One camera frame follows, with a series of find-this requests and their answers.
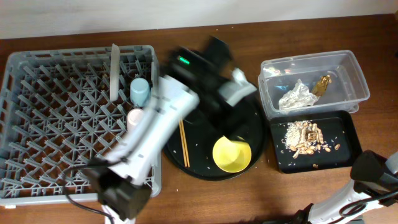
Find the yellow bowl with food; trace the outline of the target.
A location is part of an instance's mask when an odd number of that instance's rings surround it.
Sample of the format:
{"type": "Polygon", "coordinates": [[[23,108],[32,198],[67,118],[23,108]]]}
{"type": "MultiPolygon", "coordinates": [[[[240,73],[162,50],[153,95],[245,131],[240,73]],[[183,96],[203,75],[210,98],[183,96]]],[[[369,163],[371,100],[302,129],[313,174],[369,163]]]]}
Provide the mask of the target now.
{"type": "Polygon", "coordinates": [[[252,150],[250,145],[240,138],[233,141],[223,136],[215,142],[212,150],[215,164],[228,173],[243,171],[251,162],[252,150]]]}

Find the wooden chopstick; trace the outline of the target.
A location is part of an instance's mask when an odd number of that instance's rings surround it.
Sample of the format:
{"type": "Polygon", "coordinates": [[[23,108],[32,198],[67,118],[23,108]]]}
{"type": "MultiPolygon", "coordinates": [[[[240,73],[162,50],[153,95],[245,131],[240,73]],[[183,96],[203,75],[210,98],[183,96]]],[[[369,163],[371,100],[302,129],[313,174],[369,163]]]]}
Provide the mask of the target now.
{"type": "Polygon", "coordinates": [[[183,152],[183,160],[184,160],[184,166],[189,167],[188,161],[187,161],[187,153],[186,153],[186,144],[185,144],[185,131],[183,128],[183,120],[179,121],[179,131],[180,131],[180,139],[182,143],[182,152],[183,152]]]}
{"type": "Polygon", "coordinates": [[[180,129],[180,137],[181,137],[182,148],[183,148],[184,166],[190,167],[190,160],[189,160],[189,155],[188,155],[188,147],[187,147],[187,140],[186,140],[186,136],[185,136],[183,120],[180,120],[180,122],[179,122],[179,129],[180,129]]]}

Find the white napkin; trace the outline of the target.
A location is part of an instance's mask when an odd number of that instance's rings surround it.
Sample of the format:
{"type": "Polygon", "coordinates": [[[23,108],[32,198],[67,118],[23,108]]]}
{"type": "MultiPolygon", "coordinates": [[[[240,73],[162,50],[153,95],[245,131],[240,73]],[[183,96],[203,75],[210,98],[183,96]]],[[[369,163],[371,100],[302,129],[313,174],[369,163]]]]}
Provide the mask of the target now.
{"type": "Polygon", "coordinates": [[[294,88],[289,90],[279,100],[279,109],[289,110],[313,106],[318,100],[319,97],[311,93],[308,86],[303,84],[301,79],[298,79],[294,88]]]}

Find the gold foil wrapper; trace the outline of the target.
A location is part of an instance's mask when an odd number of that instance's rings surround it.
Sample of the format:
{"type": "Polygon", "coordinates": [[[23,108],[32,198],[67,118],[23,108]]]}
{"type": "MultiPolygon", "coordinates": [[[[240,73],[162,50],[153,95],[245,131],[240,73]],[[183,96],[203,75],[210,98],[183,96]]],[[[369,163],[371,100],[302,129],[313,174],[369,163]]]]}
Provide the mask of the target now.
{"type": "Polygon", "coordinates": [[[326,92],[328,85],[331,83],[331,78],[329,75],[322,76],[316,85],[313,87],[311,93],[316,97],[320,98],[326,92]]]}

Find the pink plastic cup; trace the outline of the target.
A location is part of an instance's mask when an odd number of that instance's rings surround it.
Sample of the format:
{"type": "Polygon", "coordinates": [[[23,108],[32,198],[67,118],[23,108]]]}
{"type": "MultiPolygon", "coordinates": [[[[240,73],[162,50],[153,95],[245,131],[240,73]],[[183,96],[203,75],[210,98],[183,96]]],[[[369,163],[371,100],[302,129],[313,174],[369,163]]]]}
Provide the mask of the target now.
{"type": "Polygon", "coordinates": [[[130,112],[128,112],[126,117],[126,127],[128,132],[131,132],[136,128],[136,126],[141,121],[143,115],[144,115],[144,110],[139,108],[133,109],[130,112]]]}

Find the light blue plastic cup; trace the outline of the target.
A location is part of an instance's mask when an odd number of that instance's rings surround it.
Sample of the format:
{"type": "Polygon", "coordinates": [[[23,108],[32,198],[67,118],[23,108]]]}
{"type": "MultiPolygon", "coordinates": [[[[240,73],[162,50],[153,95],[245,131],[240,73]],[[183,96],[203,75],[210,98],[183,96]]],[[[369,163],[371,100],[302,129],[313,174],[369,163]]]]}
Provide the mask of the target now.
{"type": "Polygon", "coordinates": [[[130,100],[138,106],[143,107],[146,105],[150,97],[150,85],[144,78],[135,78],[130,84],[130,100]]]}

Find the pale grey round plate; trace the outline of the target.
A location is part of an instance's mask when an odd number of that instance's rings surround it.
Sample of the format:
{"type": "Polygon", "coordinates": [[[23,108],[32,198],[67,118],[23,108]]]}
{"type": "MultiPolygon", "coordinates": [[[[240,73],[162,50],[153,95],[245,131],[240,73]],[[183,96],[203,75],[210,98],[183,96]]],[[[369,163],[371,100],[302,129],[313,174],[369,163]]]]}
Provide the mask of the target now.
{"type": "Polygon", "coordinates": [[[111,63],[110,63],[110,83],[109,83],[109,99],[116,101],[119,91],[119,71],[120,71],[120,49],[116,44],[111,47],[111,63]]]}

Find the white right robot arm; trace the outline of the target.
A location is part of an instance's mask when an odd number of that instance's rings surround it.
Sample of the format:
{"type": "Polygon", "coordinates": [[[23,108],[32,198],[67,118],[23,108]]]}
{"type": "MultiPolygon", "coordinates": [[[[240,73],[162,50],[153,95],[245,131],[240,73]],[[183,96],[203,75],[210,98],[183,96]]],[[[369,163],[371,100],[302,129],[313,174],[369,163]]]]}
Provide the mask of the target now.
{"type": "Polygon", "coordinates": [[[327,200],[298,211],[291,223],[350,223],[370,210],[397,203],[397,153],[385,158],[364,151],[350,181],[327,200]]]}

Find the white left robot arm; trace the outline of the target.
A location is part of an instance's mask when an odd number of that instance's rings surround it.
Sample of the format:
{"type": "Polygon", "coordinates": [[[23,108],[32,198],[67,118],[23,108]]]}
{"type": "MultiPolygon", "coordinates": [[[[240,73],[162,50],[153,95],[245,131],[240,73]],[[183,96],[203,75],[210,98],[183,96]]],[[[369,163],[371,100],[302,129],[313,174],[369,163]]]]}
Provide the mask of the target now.
{"type": "Polygon", "coordinates": [[[199,109],[224,136],[246,122],[240,101],[256,91],[239,68],[222,72],[234,58],[228,45],[211,37],[203,50],[178,47],[154,79],[149,104],[136,128],[125,134],[104,159],[80,166],[102,204],[107,223],[132,223],[150,199],[145,185],[151,164],[179,122],[199,109]]]}

